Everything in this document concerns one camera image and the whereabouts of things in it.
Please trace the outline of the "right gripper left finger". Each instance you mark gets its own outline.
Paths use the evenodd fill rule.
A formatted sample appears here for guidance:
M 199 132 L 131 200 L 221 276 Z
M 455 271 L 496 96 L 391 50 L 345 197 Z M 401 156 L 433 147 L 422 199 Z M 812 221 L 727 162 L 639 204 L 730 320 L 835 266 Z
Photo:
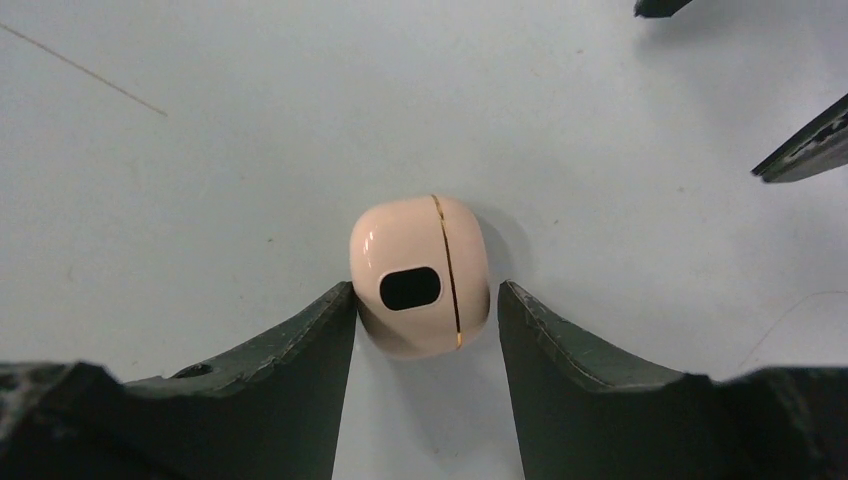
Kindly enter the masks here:
M 352 286 L 171 377 L 87 362 L 1 367 L 5 479 L 329 479 L 356 326 Z

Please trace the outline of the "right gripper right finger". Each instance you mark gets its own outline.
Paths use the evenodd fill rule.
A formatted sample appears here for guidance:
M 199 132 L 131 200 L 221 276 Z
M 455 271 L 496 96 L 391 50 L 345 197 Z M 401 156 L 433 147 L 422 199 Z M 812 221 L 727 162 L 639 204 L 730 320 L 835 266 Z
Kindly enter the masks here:
M 633 355 L 512 281 L 497 319 L 528 479 L 843 479 L 847 371 L 726 381 Z

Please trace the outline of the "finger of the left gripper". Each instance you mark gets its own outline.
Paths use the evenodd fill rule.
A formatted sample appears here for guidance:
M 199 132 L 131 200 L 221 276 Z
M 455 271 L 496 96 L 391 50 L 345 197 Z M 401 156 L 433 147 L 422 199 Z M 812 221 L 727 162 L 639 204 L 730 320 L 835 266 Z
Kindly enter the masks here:
M 692 0 L 637 0 L 634 15 L 640 18 L 670 18 Z
M 847 96 L 780 145 L 751 174 L 763 183 L 793 183 L 847 165 Z

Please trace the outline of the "beige earbud charging case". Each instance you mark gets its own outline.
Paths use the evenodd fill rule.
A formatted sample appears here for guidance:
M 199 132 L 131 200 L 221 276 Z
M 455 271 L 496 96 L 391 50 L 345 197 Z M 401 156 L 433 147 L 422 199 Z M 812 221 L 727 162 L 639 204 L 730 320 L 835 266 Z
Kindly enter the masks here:
M 377 205 L 354 224 L 351 280 L 363 327 L 399 360 L 460 350 L 484 330 L 491 289 L 486 246 L 463 202 L 430 194 Z

